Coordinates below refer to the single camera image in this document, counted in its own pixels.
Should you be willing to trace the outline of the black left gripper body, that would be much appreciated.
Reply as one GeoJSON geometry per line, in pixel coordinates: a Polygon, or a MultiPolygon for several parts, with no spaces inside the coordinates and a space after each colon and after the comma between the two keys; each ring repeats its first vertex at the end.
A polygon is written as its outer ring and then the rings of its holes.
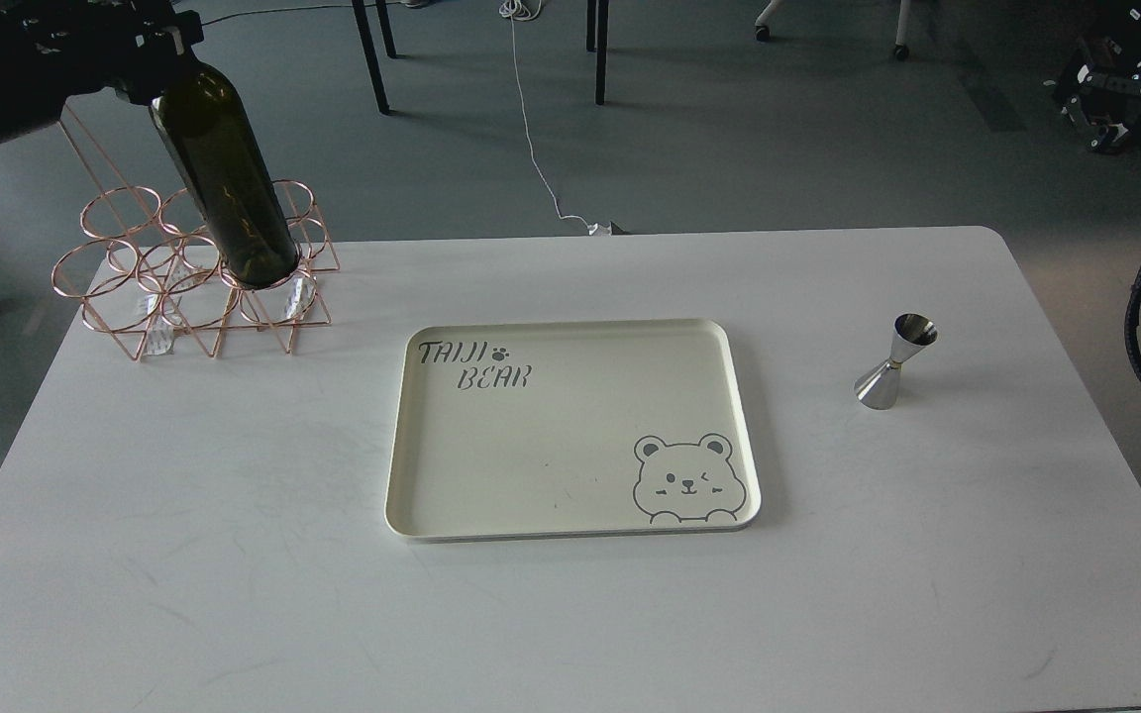
{"type": "Polygon", "coordinates": [[[204,40],[172,1],[15,1],[0,6],[0,145],[54,125],[73,96],[112,89],[147,107],[204,40]]]}

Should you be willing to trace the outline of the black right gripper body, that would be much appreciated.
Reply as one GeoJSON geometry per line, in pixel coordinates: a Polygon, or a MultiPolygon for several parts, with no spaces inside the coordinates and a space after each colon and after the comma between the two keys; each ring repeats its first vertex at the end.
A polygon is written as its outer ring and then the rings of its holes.
{"type": "Polygon", "coordinates": [[[1073,125],[1092,131],[1092,153],[1141,152],[1141,31],[1082,35],[1057,78],[1054,102],[1073,125]]]}

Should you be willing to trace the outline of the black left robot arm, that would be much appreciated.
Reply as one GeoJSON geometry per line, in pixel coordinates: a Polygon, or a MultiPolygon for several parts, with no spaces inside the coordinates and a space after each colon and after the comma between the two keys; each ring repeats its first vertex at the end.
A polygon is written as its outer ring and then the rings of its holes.
{"type": "Polygon", "coordinates": [[[195,59],[202,19],[172,1],[0,6],[0,145],[55,125],[73,96],[147,107],[195,59]]]}

